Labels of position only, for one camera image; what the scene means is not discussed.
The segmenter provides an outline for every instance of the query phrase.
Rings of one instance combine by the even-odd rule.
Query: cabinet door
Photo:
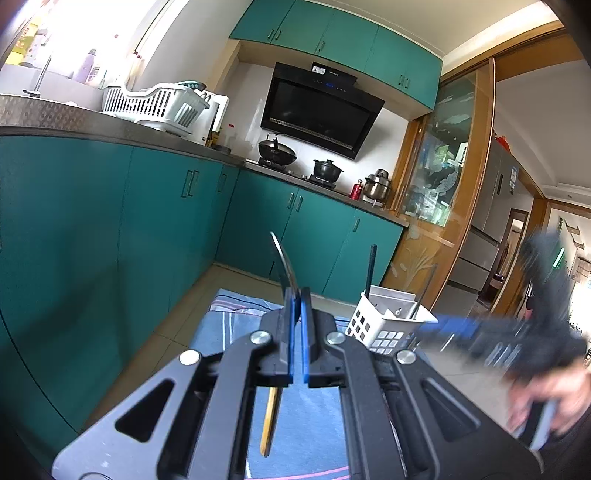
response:
[[[230,199],[232,198],[232,193],[236,186],[238,173],[239,170],[236,167],[224,165],[217,180],[216,196],[213,203],[213,216],[205,249],[205,257],[208,264],[213,262],[213,259],[216,256],[217,246],[219,245],[223,224],[226,220],[228,207],[230,206]]]
[[[375,23],[335,10],[316,55],[362,72],[377,31]]]
[[[194,158],[134,148],[121,222],[119,270],[130,358],[166,317],[191,243]]]
[[[361,292],[365,289],[371,245],[378,246],[372,284],[379,285],[401,234],[401,226],[362,210],[356,210],[355,218],[349,224],[349,234],[340,250],[323,295],[356,304]]]
[[[39,386],[80,429],[123,366],[117,244],[131,147],[0,139],[0,301]]]
[[[295,0],[253,0],[230,38],[270,43]]]
[[[271,43],[314,53],[334,12],[334,8],[295,0]]]
[[[269,232],[281,238],[293,209],[297,187],[242,170],[226,215],[216,260],[269,277],[275,260]]]
[[[411,61],[413,42],[384,27],[378,33],[364,73],[404,90],[404,76]]]
[[[354,212],[344,203],[300,189],[281,240],[299,285],[322,293]]]
[[[171,298],[171,306],[193,285],[195,280],[209,267],[208,244],[219,239],[219,230],[215,231],[217,185],[222,175],[221,163],[210,160],[197,160],[193,170],[193,181],[188,190],[190,209],[183,227],[191,239],[186,252],[187,258],[180,258],[184,273],[178,277],[181,281],[178,290]]]
[[[435,108],[441,64],[440,58],[413,44],[411,61],[404,80],[404,91],[431,109]]]

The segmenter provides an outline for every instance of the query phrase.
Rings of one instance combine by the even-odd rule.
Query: blue striped cloth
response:
[[[281,305],[219,290],[199,323],[191,348],[218,353],[258,329],[265,312]],[[349,319],[337,317],[345,330]],[[345,434],[337,388],[308,388],[301,373],[301,329],[295,329],[294,384],[283,391],[269,457],[259,452],[268,389],[259,387],[252,418],[246,478],[265,480],[345,480],[349,478]]]

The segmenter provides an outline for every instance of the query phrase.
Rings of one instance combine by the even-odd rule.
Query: window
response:
[[[126,82],[138,46],[150,56],[188,0],[43,0],[7,63],[100,87]]]

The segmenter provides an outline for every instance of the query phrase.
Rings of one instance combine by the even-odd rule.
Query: white dish rack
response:
[[[141,92],[130,92],[122,85],[106,90],[102,113],[181,137],[192,133],[195,119],[209,108],[194,90],[175,83],[159,83]]]

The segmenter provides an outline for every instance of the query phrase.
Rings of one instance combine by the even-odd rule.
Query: countertop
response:
[[[408,222],[396,217],[390,210],[372,207],[369,203],[360,200],[352,200],[345,194],[325,189],[304,179],[247,162],[242,157],[227,155],[176,135],[60,102],[0,94],[0,135],[87,138],[206,158],[297,185],[402,227],[408,227]]]

